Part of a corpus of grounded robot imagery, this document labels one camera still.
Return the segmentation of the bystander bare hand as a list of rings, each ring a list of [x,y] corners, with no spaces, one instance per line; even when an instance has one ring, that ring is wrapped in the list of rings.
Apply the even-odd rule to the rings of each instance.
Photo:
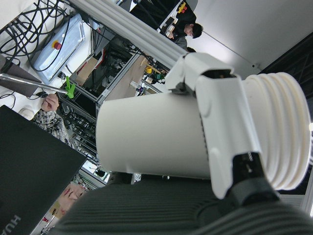
[[[59,99],[56,94],[48,94],[41,105],[41,109],[45,112],[57,111],[58,107]]]

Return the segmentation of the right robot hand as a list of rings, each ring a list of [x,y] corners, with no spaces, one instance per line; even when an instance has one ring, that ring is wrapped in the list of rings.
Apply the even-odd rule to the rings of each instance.
[[[312,218],[282,202],[311,155],[310,112],[287,73],[235,76],[189,53],[166,76],[168,93],[106,101],[98,157],[113,177],[88,192],[54,235],[310,235]]]

